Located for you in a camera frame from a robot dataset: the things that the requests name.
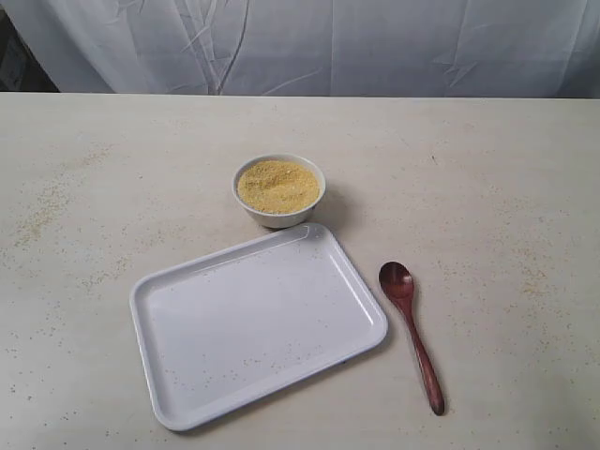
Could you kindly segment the white backdrop cloth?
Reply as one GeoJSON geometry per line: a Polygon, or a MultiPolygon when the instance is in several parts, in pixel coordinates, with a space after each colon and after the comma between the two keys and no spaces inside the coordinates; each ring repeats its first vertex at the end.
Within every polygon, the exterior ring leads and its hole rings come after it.
{"type": "Polygon", "coordinates": [[[64,92],[597,98],[595,1],[6,1],[64,92]]]}

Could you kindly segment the white ceramic bowl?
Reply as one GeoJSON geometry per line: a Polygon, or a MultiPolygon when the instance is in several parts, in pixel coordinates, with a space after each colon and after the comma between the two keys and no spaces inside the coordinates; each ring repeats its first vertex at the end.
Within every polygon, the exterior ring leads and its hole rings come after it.
{"type": "Polygon", "coordinates": [[[235,176],[232,180],[232,192],[233,192],[234,198],[239,202],[239,204],[246,210],[246,212],[257,223],[259,223],[260,225],[262,225],[266,228],[271,228],[271,229],[288,228],[288,227],[297,225],[297,224],[305,221],[310,216],[310,214],[313,212],[313,210],[315,209],[317,204],[319,204],[319,202],[322,200],[325,191],[326,191],[326,181],[325,181],[325,177],[324,177],[322,170],[317,165],[315,165],[312,161],[310,161],[304,157],[299,157],[299,156],[289,155],[289,154],[264,155],[264,156],[255,157],[255,158],[249,160],[248,162],[246,162],[245,164],[243,164],[238,169],[237,173],[235,174],[235,176]],[[309,169],[310,171],[313,172],[313,174],[315,175],[315,177],[318,179],[318,181],[320,183],[320,186],[321,186],[320,197],[309,207],[307,207],[303,210],[291,213],[291,214],[286,214],[286,215],[267,214],[267,213],[263,213],[263,212],[254,210],[251,207],[247,206],[238,196],[237,182],[239,180],[240,175],[243,173],[244,170],[248,169],[250,166],[252,166],[253,164],[255,164],[257,162],[264,161],[264,160],[292,161],[292,162],[298,163],[298,164],[304,166],[305,168],[309,169]]]}

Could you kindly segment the tan granular powder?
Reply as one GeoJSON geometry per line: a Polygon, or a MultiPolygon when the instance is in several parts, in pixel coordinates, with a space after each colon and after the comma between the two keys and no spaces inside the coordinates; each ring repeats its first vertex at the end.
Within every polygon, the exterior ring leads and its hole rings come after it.
{"type": "Polygon", "coordinates": [[[313,172],[298,163],[264,160],[243,171],[237,193],[254,210],[286,215],[312,205],[321,195],[321,186],[313,172]]]}

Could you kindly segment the white rectangular plastic tray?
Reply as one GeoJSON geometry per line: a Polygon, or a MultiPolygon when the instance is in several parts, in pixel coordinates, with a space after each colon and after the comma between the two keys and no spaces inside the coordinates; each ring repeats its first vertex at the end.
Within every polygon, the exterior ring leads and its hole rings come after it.
{"type": "Polygon", "coordinates": [[[129,303],[154,414],[172,431],[367,352],[388,330],[342,246],[317,223],[144,277],[129,303]]]}

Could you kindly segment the dark red wooden spoon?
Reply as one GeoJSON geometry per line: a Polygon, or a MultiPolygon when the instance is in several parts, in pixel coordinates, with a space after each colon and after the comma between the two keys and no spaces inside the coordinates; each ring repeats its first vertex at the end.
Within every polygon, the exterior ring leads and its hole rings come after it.
{"type": "Polygon", "coordinates": [[[429,406],[437,416],[445,414],[445,400],[435,369],[413,318],[415,283],[409,270],[399,262],[386,262],[380,269],[379,282],[388,300],[402,314],[412,338],[429,406]]]}

